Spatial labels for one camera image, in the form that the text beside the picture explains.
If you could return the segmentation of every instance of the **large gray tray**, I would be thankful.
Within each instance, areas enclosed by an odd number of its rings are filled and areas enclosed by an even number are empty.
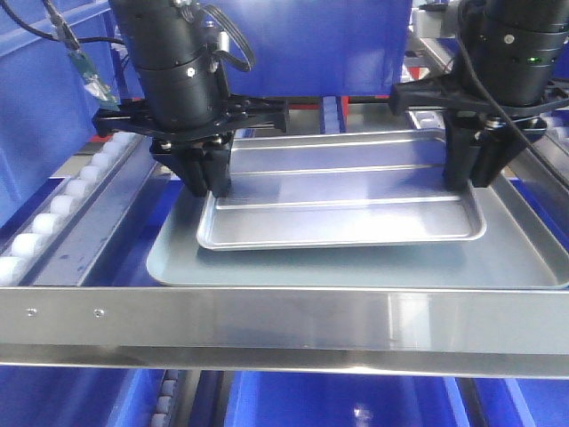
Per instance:
[[[147,267],[152,277],[170,286],[299,290],[567,286],[569,255],[505,178],[498,178],[490,189],[476,189],[476,196],[488,228],[474,241],[214,252],[196,241],[202,201],[183,191],[156,239]]]

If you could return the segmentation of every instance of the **black cable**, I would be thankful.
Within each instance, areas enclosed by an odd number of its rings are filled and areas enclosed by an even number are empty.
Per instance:
[[[472,4],[482,6],[484,2],[485,0],[461,0],[457,9],[459,28],[462,28],[466,22],[466,16],[469,13],[469,7]]]
[[[473,0],[462,0],[459,3],[459,17],[464,18],[461,16],[465,9],[472,3]],[[500,118],[504,121],[504,123],[516,134],[516,136],[529,148],[532,147],[532,143],[530,140],[527,139],[527,136],[517,127],[516,123],[512,118],[508,115],[506,111],[501,107],[501,105],[494,99],[494,97],[488,92],[485,88],[484,84],[478,78],[477,72],[474,70],[474,64],[472,64],[472,59],[470,58],[469,51],[467,50],[466,46],[462,42],[461,38],[461,30],[464,24],[463,20],[460,21],[460,30],[456,34],[456,43],[459,46],[459,50],[461,51],[462,58],[464,59],[464,65],[466,66],[466,70],[469,73],[470,80],[474,84],[474,86],[478,89],[482,96],[492,105],[492,107],[496,110],[496,113]]]
[[[6,0],[0,0],[0,7],[4,9],[6,14],[13,20],[19,27],[25,29],[28,33],[33,34],[34,36],[38,36],[44,38],[45,40],[50,40],[52,42],[59,42],[57,38],[52,36],[49,33],[45,33],[37,28],[32,27],[31,25],[27,24],[24,20],[22,20],[8,5]],[[124,42],[118,38],[113,37],[83,37],[78,39],[80,43],[94,43],[94,42],[107,42],[107,43],[116,43],[116,44],[124,44]]]
[[[214,6],[213,4],[207,4],[202,8],[202,10],[214,18],[221,25],[221,28],[223,28],[228,33],[229,38],[231,38],[239,47],[239,49],[241,49],[241,52],[245,57],[245,61],[239,60],[231,53],[222,50],[217,50],[214,53],[241,71],[251,71],[256,63],[255,54],[253,53],[251,46],[239,28],[229,19],[225,13],[223,13],[220,8]]]

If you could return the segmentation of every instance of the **aluminum tray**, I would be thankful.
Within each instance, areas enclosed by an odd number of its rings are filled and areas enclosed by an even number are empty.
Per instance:
[[[166,285],[194,288],[400,288],[403,292],[566,287],[569,254],[513,186],[499,177],[491,188],[475,192],[488,230],[474,241],[216,252],[197,243],[203,202],[184,190],[150,251],[147,268]]]
[[[443,185],[441,130],[236,140],[227,197],[206,199],[196,238],[212,250],[474,240],[472,189]]]

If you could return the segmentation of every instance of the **stainless steel frame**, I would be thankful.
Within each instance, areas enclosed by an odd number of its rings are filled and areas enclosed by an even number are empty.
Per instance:
[[[106,268],[98,259],[120,254],[115,243],[132,234],[135,213],[158,198],[141,150],[78,219],[77,236],[101,243],[89,261],[54,259],[34,283],[55,287],[0,289],[0,364],[569,378],[563,290],[76,287]],[[566,189],[535,156],[513,168],[547,207],[565,209]],[[57,254],[81,241],[66,239]]]

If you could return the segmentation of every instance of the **blue container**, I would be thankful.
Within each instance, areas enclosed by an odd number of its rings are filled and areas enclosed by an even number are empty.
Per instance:
[[[2,367],[0,425],[148,425],[163,376],[149,369]]]
[[[23,20],[49,32],[41,2],[11,0],[10,5]],[[103,2],[57,5],[67,11],[78,36],[109,35]],[[84,48],[112,84],[109,45]],[[94,135],[96,108],[64,46],[30,35],[0,10],[0,226]]]
[[[257,57],[250,73],[227,66],[234,93],[383,95],[401,76],[411,0],[211,3],[241,28]]]
[[[569,49],[567,47],[565,47],[563,54],[557,61],[554,75],[556,77],[569,77]]]
[[[241,372],[225,427],[469,426],[453,378]]]
[[[476,380],[488,427],[569,425],[569,381]]]

